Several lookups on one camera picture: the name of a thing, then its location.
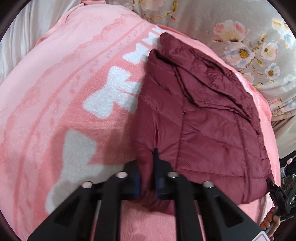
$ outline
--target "quilted jacket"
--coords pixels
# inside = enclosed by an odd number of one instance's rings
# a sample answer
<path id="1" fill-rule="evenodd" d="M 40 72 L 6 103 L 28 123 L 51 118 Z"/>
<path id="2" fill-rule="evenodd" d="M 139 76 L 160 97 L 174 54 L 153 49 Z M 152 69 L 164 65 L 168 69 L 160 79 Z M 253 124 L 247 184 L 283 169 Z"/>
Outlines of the quilted jacket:
<path id="1" fill-rule="evenodd" d="M 258 111 L 238 78 L 168 33 L 152 50 L 138 99 L 132 142 L 141 172 L 141 203 L 173 213 L 153 192 L 153 156 L 190 181 L 210 180 L 234 203 L 263 197 L 274 180 Z"/>

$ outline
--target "white sticker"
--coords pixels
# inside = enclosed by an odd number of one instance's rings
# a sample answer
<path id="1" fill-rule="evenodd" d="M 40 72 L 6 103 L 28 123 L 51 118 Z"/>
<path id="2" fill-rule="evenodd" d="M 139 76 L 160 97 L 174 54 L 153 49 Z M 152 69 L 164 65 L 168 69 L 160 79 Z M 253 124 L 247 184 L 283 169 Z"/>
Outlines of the white sticker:
<path id="1" fill-rule="evenodd" d="M 252 241 L 270 241 L 270 239 L 264 231 L 261 231 Z"/>

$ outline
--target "white bow pattern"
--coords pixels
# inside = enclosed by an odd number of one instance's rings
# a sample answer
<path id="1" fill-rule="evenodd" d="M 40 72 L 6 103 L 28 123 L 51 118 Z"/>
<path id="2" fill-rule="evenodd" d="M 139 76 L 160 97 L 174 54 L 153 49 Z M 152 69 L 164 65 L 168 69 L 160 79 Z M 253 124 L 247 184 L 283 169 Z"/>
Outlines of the white bow pattern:
<path id="1" fill-rule="evenodd" d="M 156 45 L 158 41 L 158 35 L 154 34 L 153 32 L 148 33 L 148 38 L 142 39 L 143 42 L 149 44 L 149 45 Z"/>
<path id="2" fill-rule="evenodd" d="M 93 113 L 97 118 L 105 119 L 112 113 L 114 102 L 134 113 L 137 108 L 137 98 L 141 90 L 141 83 L 127 81 L 131 74 L 117 66 L 112 66 L 108 72 L 107 83 L 104 88 L 88 97 L 83 108 Z"/>
<path id="3" fill-rule="evenodd" d="M 155 32 L 157 32 L 157 33 L 160 33 L 160 34 L 162 34 L 162 33 L 165 32 L 165 30 L 163 30 L 162 28 L 160 28 L 158 26 L 155 26 L 155 28 L 153 28 L 152 30 L 155 31 Z"/>
<path id="4" fill-rule="evenodd" d="M 71 129 L 67 132 L 62 154 L 61 176 L 48 193 L 45 202 L 48 213 L 52 213 L 85 180 L 93 183 L 104 182 L 122 170 L 122 165 L 89 165 L 96 149 L 97 143 L 84 134 Z"/>
<path id="5" fill-rule="evenodd" d="M 147 62 L 147 57 L 149 55 L 148 50 L 149 49 L 143 44 L 137 43 L 136 50 L 123 55 L 122 58 L 132 64 L 139 64 L 141 60 Z"/>

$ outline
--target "pink fabric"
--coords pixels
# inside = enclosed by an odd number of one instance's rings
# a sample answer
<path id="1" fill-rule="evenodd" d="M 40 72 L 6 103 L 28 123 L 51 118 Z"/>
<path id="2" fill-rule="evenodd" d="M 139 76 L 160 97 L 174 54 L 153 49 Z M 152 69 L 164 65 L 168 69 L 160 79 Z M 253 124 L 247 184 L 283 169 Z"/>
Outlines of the pink fabric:
<path id="1" fill-rule="evenodd" d="M 266 100 L 208 47 L 168 29 L 234 71 L 253 96 L 276 184 L 279 159 Z M 0 86 L 0 209 L 21 240 L 84 180 L 105 181 L 134 158 L 131 118 L 146 56 L 163 31 L 121 6 L 70 10 Z M 271 207 L 240 207 L 255 221 Z M 175 240 L 174 217 L 123 206 L 122 240 Z"/>

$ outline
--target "metal screw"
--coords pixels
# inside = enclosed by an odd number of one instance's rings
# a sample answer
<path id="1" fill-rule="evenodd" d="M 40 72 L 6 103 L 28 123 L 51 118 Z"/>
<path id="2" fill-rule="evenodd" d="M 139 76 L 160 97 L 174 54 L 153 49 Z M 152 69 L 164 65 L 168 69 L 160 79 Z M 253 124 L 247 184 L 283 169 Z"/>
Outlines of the metal screw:
<path id="1" fill-rule="evenodd" d="M 168 177 L 170 177 L 170 178 L 179 177 L 179 174 L 177 172 L 169 172 Z"/>
<path id="2" fill-rule="evenodd" d="M 210 181 L 205 181 L 205 182 L 203 183 L 203 186 L 204 186 L 205 188 L 212 188 L 212 187 L 214 187 L 214 184 L 213 184 L 212 182 L 210 182 Z"/>
<path id="3" fill-rule="evenodd" d="M 116 177 L 118 178 L 126 178 L 128 174 L 126 172 L 118 172 L 116 173 Z"/>
<path id="4" fill-rule="evenodd" d="M 92 187 L 92 182 L 86 181 L 84 184 L 82 184 L 83 188 L 91 188 Z"/>

